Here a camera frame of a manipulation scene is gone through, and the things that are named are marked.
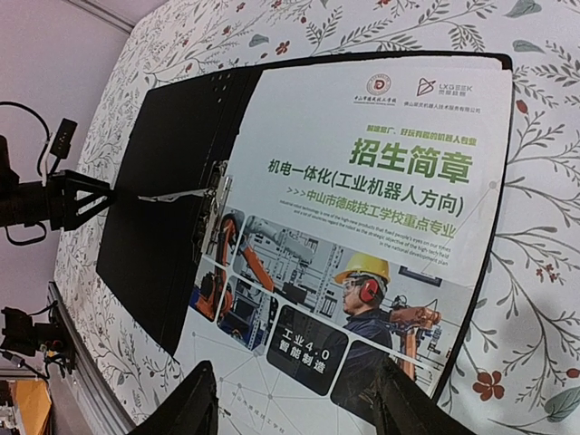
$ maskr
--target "school logo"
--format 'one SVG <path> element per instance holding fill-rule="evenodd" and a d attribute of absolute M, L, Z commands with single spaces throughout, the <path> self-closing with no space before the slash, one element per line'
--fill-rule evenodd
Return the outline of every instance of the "school logo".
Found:
<path fill-rule="evenodd" d="M 366 90 L 370 95 L 383 95 L 391 88 L 391 77 L 387 74 L 375 74 L 366 83 Z"/>
<path fill-rule="evenodd" d="M 421 95 L 427 95 L 435 91 L 435 82 L 436 80 L 427 80 L 421 77 L 419 79 L 419 86 L 417 86 L 417 96 L 421 97 Z"/>

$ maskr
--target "wall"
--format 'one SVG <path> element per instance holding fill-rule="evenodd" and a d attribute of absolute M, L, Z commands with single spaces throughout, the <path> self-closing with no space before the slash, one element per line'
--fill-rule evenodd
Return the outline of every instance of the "wall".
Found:
<path fill-rule="evenodd" d="M 109 12 L 124 18 L 126 21 L 136 24 L 145 15 L 153 12 L 168 0 L 139 0 L 138 2 L 127 0 L 91 0 L 91 3 L 101 6 Z"/>
<path fill-rule="evenodd" d="M 74 168 L 128 35 L 61 0 L 2 0 L 0 7 L 0 101 L 31 106 L 51 131 L 63 117 L 77 121 L 71 155 L 62 165 Z M 44 140 L 40 124 L 24 112 L 3 107 L 0 134 L 8 138 L 12 168 L 21 181 L 37 180 L 35 164 Z M 45 305 L 57 243 L 58 232 L 28 247 L 11 246 L 0 236 L 0 307 L 32 312 Z"/>

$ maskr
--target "floral pattern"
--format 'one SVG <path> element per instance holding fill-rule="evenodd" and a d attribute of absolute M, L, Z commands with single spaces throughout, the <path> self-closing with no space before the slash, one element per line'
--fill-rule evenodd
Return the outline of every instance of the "floral pattern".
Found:
<path fill-rule="evenodd" d="M 473 384 L 473 391 L 480 394 L 479 398 L 488 401 L 495 396 L 496 399 L 503 399 L 506 389 L 499 385 L 501 373 L 495 370 L 489 374 L 481 372 L 478 374 L 478 381 Z"/>
<path fill-rule="evenodd" d="M 476 433 L 576 434 L 579 41 L 579 0 L 170 0 L 131 34 L 79 171 L 114 182 L 147 90 L 219 68 L 356 51 L 509 54 L 517 102 L 501 216 L 440 406 Z M 104 378 L 139 422 L 185 373 L 97 276 L 105 218 L 62 234 L 55 278 Z"/>

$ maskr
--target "industrial robot arm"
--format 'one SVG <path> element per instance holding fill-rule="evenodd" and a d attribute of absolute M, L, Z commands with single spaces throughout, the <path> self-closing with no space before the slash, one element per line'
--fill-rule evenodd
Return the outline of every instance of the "industrial robot arm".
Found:
<path fill-rule="evenodd" d="M 254 249 L 249 245 L 249 243 L 247 243 L 248 237 L 252 234 L 262 235 L 269 240 L 272 240 L 277 246 L 283 248 L 288 253 L 297 257 L 300 261 L 306 263 L 312 262 L 314 258 L 314 252 L 312 249 L 288 236 L 285 230 L 278 231 L 265 220 L 259 217 L 250 217 L 246 222 L 244 234 L 240 235 L 239 228 L 242 225 L 242 221 L 243 218 L 241 217 L 241 214 L 237 212 L 228 213 L 222 217 L 221 226 L 217 234 L 217 263 L 223 266 L 227 264 L 227 250 L 229 248 L 234 248 L 237 239 L 241 236 L 242 239 L 236 255 L 242 255 L 260 285 L 267 291 L 273 293 L 275 288 L 274 281 L 267 273 L 262 261 L 257 256 Z M 215 318 L 215 313 L 218 312 L 219 300 L 224 291 L 224 285 L 226 284 L 226 272 L 222 268 L 216 266 L 211 283 L 209 282 L 209 279 L 206 280 L 205 285 L 202 285 L 204 288 L 202 288 L 202 291 L 200 292 L 200 298 L 196 307 L 202 314 L 213 320 Z M 228 291 L 226 292 L 225 298 L 226 300 L 224 301 L 224 304 L 222 304 L 219 313 L 220 316 L 225 315 L 229 310 L 231 310 L 233 304 L 232 295 Z"/>
<path fill-rule="evenodd" d="M 390 322 L 397 327 L 396 333 L 401 337 L 403 353 L 413 359 L 417 358 L 418 331 L 430 331 L 441 321 L 441 313 L 425 306 L 407 306 L 395 299 Z M 415 364 L 401 360 L 400 367 L 411 379 L 415 379 Z"/>

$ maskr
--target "orange object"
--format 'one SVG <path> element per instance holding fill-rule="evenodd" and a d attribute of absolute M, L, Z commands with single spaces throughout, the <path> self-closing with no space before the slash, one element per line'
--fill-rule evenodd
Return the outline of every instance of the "orange object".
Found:
<path fill-rule="evenodd" d="M 53 402 L 44 381 L 16 382 L 14 404 L 20 413 L 26 435 L 43 435 Z"/>
<path fill-rule="evenodd" d="M 217 249 L 216 249 L 216 261 L 225 266 L 227 264 L 227 248 L 234 247 L 239 237 L 237 223 L 235 218 L 231 215 L 225 215 L 222 219 L 220 233 L 218 235 Z M 242 256 L 247 261 L 250 269 L 259 283 L 269 292 L 274 292 L 274 281 L 264 269 L 262 261 L 258 258 L 256 252 L 250 245 L 245 245 L 245 247 L 240 247 L 242 250 Z M 216 313 L 219 309 L 219 317 L 226 315 L 229 310 L 232 309 L 234 303 L 234 296 L 230 291 L 226 289 L 226 294 L 224 296 L 224 302 L 221 308 L 218 308 L 219 300 L 224 292 L 224 286 L 226 285 L 226 271 L 220 267 L 216 266 L 211 293 L 209 295 L 199 295 L 199 299 L 196 302 L 196 309 L 205 315 L 208 319 L 214 320 L 216 318 Z"/>
<path fill-rule="evenodd" d="M 417 358 L 417 328 L 430 330 L 433 325 L 441 321 L 441 313 L 433 311 L 425 306 L 410 306 L 400 308 L 391 313 L 391 322 L 403 326 L 407 332 L 401 338 L 405 349 L 405 355 L 413 359 Z M 400 367 L 411 379 L 415 379 L 415 364 L 401 360 Z"/>
<path fill-rule="evenodd" d="M 262 265 L 262 260 L 260 260 L 250 245 L 244 249 L 242 255 L 247 261 L 247 265 L 250 266 L 254 275 L 256 275 L 257 280 L 260 284 L 268 291 L 274 292 L 274 281 L 264 269 L 264 265 Z"/>

